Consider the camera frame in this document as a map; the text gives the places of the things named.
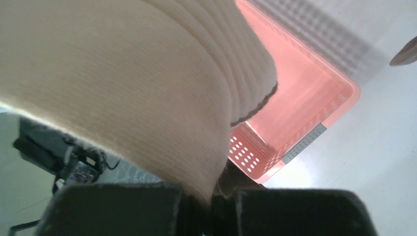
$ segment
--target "white floor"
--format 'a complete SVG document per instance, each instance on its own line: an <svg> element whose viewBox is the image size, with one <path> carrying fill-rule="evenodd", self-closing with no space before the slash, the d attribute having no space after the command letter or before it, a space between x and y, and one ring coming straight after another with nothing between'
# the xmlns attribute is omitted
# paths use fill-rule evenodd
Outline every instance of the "white floor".
<svg viewBox="0 0 417 236"><path fill-rule="evenodd" d="M357 105L265 186L349 189L365 202L380 235L415 236L417 62L388 63L417 35L417 1L309 1L374 45L385 66L361 84Z"/></svg>

